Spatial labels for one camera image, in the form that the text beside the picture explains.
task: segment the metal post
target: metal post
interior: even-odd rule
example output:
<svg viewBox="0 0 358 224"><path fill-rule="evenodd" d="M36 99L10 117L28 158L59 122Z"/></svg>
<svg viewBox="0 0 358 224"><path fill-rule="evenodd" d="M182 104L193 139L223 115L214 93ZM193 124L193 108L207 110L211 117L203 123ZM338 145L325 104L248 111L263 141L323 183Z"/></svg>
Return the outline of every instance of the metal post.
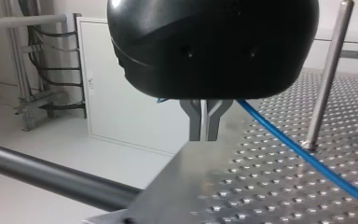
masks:
<svg viewBox="0 0 358 224"><path fill-rule="evenodd" d="M346 33L348 31L353 7L353 0L343 0L341 2L336 26L334 28L333 39L330 44L330 49L328 51L327 60L324 66L321 89L313 110L307 138L303 142L303 147L310 150L314 150L317 147L316 144L324 118L324 111L326 109L330 91L333 86L340 53L344 44Z"/></svg>
<svg viewBox="0 0 358 224"><path fill-rule="evenodd" d="M127 208L139 189L0 147L0 174L105 211Z"/></svg>
<svg viewBox="0 0 358 224"><path fill-rule="evenodd" d="M0 18L0 28L17 28L20 26L40 25L53 22L65 22L66 16L49 15L49 16L30 16L30 17L10 17Z"/></svg>
<svg viewBox="0 0 358 224"><path fill-rule="evenodd" d="M2 7L5 16L13 16L9 0L3 0ZM20 101L21 103L29 103L32 101L32 93L29 88L27 71L22 58L19 30L16 28L10 28L7 29L7 34L10 40L13 59L17 70L17 83L19 85ZM24 113L22 115L22 120L24 122L24 131L32 130L36 126L32 111Z"/></svg>

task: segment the blue cable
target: blue cable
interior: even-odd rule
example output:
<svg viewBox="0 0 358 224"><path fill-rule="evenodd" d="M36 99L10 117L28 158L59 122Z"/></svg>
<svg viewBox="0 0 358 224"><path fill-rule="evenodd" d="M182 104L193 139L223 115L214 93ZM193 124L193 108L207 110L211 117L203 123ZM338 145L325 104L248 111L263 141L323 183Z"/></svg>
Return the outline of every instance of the blue cable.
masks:
<svg viewBox="0 0 358 224"><path fill-rule="evenodd" d="M338 185L340 188L347 191L351 196L358 199L358 188L342 179L331 171L327 166L323 163L319 162L315 157L309 154L306 150L304 150L299 144L281 132L278 128L276 128L273 124L271 124L268 120L263 118L251 105L249 105L244 100L238 100L238 103L253 117L255 118L261 125L263 125L269 132L274 134L278 139L283 141L288 147L290 147L296 154L298 154L302 159L308 162L313 168L315 168L319 173L324 175L326 178L330 179L333 183Z"/></svg>

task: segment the black robot head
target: black robot head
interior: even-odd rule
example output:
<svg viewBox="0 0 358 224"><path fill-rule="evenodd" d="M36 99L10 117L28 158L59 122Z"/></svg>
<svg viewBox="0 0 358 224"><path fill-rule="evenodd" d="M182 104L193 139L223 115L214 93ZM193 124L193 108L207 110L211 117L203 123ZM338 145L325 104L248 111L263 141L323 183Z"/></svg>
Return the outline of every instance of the black robot head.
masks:
<svg viewBox="0 0 358 224"><path fill-rule="evenodd" d="M286 90L315 36L317 0L110 0L127 80L170 99L254 99Z"/></svg>

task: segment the metal plate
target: metal plate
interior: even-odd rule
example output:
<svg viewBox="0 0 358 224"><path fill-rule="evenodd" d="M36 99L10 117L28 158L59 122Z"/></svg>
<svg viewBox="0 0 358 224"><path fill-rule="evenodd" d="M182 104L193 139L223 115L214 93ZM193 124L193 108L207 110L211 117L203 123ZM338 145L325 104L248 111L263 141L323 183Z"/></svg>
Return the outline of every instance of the metal plate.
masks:
<svg viewBox="0 0 358 224"><path fill-rule="evenodd" d="M304 71L258 110L303 140L320 75ZM234 105L216 143L188 143L132 204L139 224L358 223L358 201ZM338 77L315 156L358 187L358 78Z"/></svg>

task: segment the black cable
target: black cable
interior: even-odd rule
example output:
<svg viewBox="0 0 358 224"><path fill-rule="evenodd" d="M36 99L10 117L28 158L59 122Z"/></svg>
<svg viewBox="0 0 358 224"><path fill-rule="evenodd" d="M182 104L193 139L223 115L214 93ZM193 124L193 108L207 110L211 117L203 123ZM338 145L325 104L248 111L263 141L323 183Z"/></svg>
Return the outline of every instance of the black cable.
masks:
<svg viewBox="0 0 358 224"><path fill-rule="evenodd" d="M35 27L35 26L32 26L32 28L37 31L39 34L41 35L46 35L46 36L50 36L50 37L69 37L69 36L72 36L72 35L77 35L77 32L76 31L73 31L73 32L69 32L69 33L62 33L62 34L53 34L53 33L49 33L49 32L46 32L46 31L42 31L41 29Z"/></svg>
<svg viewBox="0 0 358 224"><path fill-rule="evenodd" d="M42 67L35 60L31 60L31 63L39 70L45 70L45 71L79 71L79 67Z"/></svg>
<svg viewBox="0 0 358 224"><path fill-rule="evenodd" d="M24 16L30 16L30 11L28 9L27 0L19 0L19 5L20 5L22 14ZM46 35L46 36L50 36L50 37L68 37L68 36L72 36L72 35L77 35L76 31L68 32L68 33L61 33L61 34L57 34L57 33L53 34L53 33L43 31L40 27L37 27L37 26L29 26L29 27L31 27L33 30L37 31L41 35Z"/></svg>
<svg viewBox="0 0 358 224"><path fill-rule="evenodd" d="M83 103L73 105L42 105L41 109L45 110L72 110L72 109L84 109L86 105Z"/></svg>
<svg viewBox="0 0 358 224"><path fill-rule="evenodd" d="M31 54L28 55L29 59L32 63L35 63L34 59L32 58ZM36 67L37 73L38 75L43 79L43 81L47 82L48 84L52 85L52 86L74 86L74 87L82 87L81 84L77 84L77 83L65 83L65 82L54 82L51 81L50 79L48 79L47 77L45 77L45 75L43 75L42 71L40 69L38 69L38 67Z"/></svg>
<svg viewBox="0 0 358 224"><path fill-rule="evenodd" d="M26 0L19 0L19 5L22 11L22 14L24 16L29 16L29 9L28 9L28 5L26 3ZM82 84L77 84L77 83L61 83L61 82L54 82L51 81L50 79L48 79L48 77L45 76L45 74L43 74L43 71L60 71L60 70L80 70L80 68L48 68L48 67L43 67L40 65L38 56L36 55L36 50L34 48L35 45L40 45L41 41L39 40L39 38L37 38L34 34L34 26L28 26L27 27L28 30L28 45L31 46L31 48L33 49L33 52L28 54L28 57L31 61L31 63L34 65L34 67L36 68L37 74L43 79L44 82L48 83L49 85L52 86L74 86L74 87L83 87Z"/></svg>

